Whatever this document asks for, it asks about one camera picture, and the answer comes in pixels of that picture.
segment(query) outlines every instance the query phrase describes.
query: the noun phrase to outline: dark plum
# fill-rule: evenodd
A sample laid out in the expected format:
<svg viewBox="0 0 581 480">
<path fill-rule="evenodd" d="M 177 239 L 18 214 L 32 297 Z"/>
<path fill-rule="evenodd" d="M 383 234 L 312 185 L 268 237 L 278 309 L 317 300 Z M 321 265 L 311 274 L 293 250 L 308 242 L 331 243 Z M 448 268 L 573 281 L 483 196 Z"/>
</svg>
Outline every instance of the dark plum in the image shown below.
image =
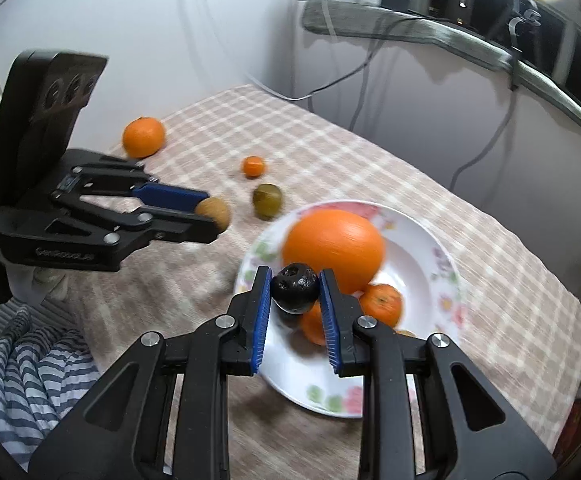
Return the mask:
<svg viewBox="0 0 581 480">
<path fill-rule="evenodd" d="M 304 314 L 319 299 L 319 278 L 306 264 L 290 264 L 270 285 L 273 300 L 289 314 Z"/>
</svg>

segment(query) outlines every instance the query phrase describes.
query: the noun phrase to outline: white plate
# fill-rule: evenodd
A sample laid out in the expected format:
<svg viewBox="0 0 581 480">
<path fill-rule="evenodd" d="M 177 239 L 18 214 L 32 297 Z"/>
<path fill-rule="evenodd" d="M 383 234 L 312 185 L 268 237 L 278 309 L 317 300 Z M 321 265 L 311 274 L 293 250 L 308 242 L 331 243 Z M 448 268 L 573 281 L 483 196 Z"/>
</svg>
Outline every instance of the white plate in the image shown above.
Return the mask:
<svg viewBox="0 0 581 480">
<path fill-rule="evenodd" d="M 235 293 L 250 290 L 257 267 L 282 270 L 279 256 L 288 230 L 302 216 L 321 208 L 343 209 L 370 220 L 385 239 L 386 254 L 372 283 L 388 283 L 403 295 L 403 314 L 397 328 L 426 339 L 443 332 L 461 342 L 464 305 L 459 274 L 448 252 L 412 218 L 378 204 L 354 200 L 321 202 L 293 211 L 272 223 L 244 256 Z M 314 412 L 360 417 L 361 377 L 339 378 L 325 348 L 305 339 L 296 322 L 288 322 L 273 302 L 266 350 L 259 374 L 289 400 Z M 410 394 L 414 384 L 410 381 Z"/>
</svg>

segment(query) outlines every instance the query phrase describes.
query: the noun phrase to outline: blue gripper pad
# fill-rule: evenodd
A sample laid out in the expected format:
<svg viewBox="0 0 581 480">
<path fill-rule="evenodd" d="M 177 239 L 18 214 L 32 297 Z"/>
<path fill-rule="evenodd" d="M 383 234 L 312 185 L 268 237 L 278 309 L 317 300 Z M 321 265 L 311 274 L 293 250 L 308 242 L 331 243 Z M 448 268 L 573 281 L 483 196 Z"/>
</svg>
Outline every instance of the blue gripper pad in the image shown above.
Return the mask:
<svg viewBox="0 0 581 480">
<path fill-rule="evenodd" d="M 187 213 L 194 212 L 197 204 L 209 197 L 205 191 L 152 182 L 136 187 L 133 189 L 132 195 L 146 205 Z"/>
</svg>

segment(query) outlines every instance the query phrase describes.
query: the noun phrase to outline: green round fruit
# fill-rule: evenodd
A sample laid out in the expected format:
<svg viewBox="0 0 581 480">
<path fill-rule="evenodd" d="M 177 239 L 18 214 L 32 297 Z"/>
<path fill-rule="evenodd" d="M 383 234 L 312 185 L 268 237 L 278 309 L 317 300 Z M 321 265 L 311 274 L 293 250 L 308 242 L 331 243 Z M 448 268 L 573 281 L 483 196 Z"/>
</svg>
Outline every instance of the green round fruit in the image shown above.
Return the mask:
<svg viewBox="0 0 581 480">
<path fill-rule="evenodd" d="M 253 192 L 254 210 L 260 218 L 270 220 L 282 210 L 282 190 L 273 184 L 261 184 Z"/>
</svg>

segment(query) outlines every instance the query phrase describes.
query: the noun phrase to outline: checkered tablecloth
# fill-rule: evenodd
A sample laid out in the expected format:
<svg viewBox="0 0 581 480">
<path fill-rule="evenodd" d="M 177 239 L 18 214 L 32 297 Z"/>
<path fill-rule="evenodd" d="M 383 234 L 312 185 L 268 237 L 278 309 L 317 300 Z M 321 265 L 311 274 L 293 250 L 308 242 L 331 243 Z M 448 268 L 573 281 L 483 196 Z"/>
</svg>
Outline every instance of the checkered tablecloth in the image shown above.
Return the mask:
<svg viewBox="0 0 581 480">
<path fill-rule="evenodd" d="M 239 171 L 244 156 L 259 154 L 269 168 L 264 181 L 283 189 L 286 211 L 356 198 L 432 230 L 463 281 L 462 349 L 555 446 L 581 376 L 581 307 L 514 234 L 396 156 L 252 86 L 164 122 L 167 146 L 146 171 L 222 196 L 233 222 L 208 246 L 154 242 L 120 272 L 73 273 L 69 305 L 102 371 L 147 330 L 174 336 L 225 312 L 241 258 L 268 225 L 251 206 L 262 180 Z M 307 412 L 259 378 L 230 378 L 229 388 L 233 478 L 356 478 L 358 421 Z"/>
</svg>

